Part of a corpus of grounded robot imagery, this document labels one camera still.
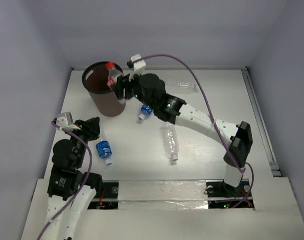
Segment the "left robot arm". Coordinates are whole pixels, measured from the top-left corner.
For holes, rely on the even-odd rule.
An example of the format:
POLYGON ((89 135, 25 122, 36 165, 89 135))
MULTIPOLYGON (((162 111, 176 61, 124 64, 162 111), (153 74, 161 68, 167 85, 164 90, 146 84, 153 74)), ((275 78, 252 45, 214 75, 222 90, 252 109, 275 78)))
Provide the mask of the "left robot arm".
POLYGON ((85 173, 79 170, 86 153, 89 166, 93 163, 88 143, 98 139, 100 119, 73 121, 71 113, 64 112, 51 124, 70 138, 59 140, 53 146, 46 224, 38 239, 74 240, 89 204, 102 193, 101 175, 92 173, 90 167, 85 173))

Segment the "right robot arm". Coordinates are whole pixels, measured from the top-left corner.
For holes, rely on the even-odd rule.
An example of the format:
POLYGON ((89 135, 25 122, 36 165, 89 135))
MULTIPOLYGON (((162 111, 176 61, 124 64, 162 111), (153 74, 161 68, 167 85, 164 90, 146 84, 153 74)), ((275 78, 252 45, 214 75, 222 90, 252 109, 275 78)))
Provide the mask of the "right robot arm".
POLYGON ((153 73, 117 77, 110 84, 121 101, 136 98, 154 111, 154 115, 173 125, 178 125, 209 137, 227 148, 224 179, 213 187, 211 197, 232 198, 240 191, 245 163, 253 144, 250 124, 229 123, 216 119, 187 104, 181 98, 166 92, 165 82, 153 73))

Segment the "red label clear bottle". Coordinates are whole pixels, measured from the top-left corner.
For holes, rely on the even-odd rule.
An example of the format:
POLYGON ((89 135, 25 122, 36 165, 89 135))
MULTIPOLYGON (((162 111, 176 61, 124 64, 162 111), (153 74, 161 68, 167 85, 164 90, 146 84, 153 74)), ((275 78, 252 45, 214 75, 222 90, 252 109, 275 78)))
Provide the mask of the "red label clear bottle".
POLYGON ((106 69, 108 70, 107 86, 110 90, 113 90, 114 85, 117 84, 117 79, 123 77, 124 74, 116 69, 115 64, 111 61, 106 63, 106 69))

